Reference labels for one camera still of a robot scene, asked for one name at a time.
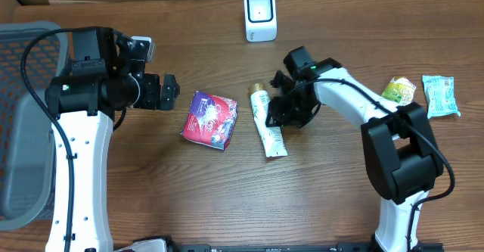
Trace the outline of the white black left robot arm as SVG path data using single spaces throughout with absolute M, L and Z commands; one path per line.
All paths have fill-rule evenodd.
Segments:
M 155 44 L 106 27 L 72 29 L 74 57 L 45 92 L 56 143 L 47 251 L 112 251 L 107 154 L 117 111 L 172 110 L 174 75 L 146 73 Z

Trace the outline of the purple red snack packet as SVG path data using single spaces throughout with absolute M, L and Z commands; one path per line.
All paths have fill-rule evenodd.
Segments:
M 196 91 L 181 135 L 190 142 L 224 151 L 231 140 L 238 103 Z

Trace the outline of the green juice carton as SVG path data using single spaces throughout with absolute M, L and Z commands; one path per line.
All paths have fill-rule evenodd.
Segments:
M 404 76 L 394 76 L 383 90 L 382 97 L 402 106 L 414 100 L 417 87 Z

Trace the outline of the teal white snack packet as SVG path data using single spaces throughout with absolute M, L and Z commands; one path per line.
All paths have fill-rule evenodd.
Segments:
M 461 115 L 455 99 L 453 76 L 422 76 L 423 90 L 427 100 L 427 118 Z

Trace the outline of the white tube gold cap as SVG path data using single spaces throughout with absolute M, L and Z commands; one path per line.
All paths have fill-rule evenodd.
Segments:
M 266 157 L 285 157 L 287 149 L 284 145 L 281 128 L 267 127 L 265 121 L 268 116 L 269 95 L 265 85 L 255 83 L 248 88 L 253 119 L 264 147 Z

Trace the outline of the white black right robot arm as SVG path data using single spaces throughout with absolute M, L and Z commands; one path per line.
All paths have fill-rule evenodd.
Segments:
M 270 100 L 265 124 L 309 123 L 322 105 L 336 110 L 360 129 L 365 169 L 381 197 L 380 221 L 370 251 L 441 251 L 442 244 L 417 239 L 421 204 L 441 176 L 444 162 L 424 109 L 412 102 L 389 101 L 355 80 L 332 58 L 315 61 L 304 47 L 283 60 L 270 82 L 279 96 Z

